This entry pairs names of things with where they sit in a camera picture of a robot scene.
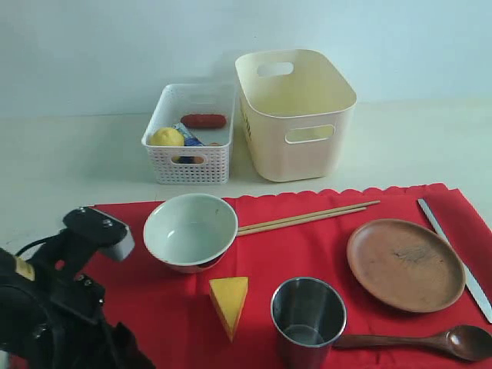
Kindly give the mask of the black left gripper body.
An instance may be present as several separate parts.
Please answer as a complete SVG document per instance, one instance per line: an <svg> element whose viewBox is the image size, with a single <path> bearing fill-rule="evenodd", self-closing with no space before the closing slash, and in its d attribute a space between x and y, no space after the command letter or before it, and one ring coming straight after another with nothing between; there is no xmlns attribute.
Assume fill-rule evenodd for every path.
<svg viewBox="0 0 492 369"><path fill-rule="evenodd" d="M37 247L28 259L35 269L35 294L39 296L46 337L38 327L35 339L52 345L50 368L114 368L112 326L107 324L102 305L105 289L80 270L97 246L70 230L24 246Z"/></svg>

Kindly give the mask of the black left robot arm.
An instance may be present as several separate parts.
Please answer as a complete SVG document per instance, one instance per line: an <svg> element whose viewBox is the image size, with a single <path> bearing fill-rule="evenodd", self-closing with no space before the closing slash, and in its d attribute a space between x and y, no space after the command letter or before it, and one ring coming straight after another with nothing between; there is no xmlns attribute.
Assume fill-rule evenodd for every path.
<svg viewBox="0 0 492 369"><path fill-rule="evenodd" d="M1 252L1 349L29 368L153 368L133 333L104 315L105 289L82 274L101 244L70 231Z"/></svg>

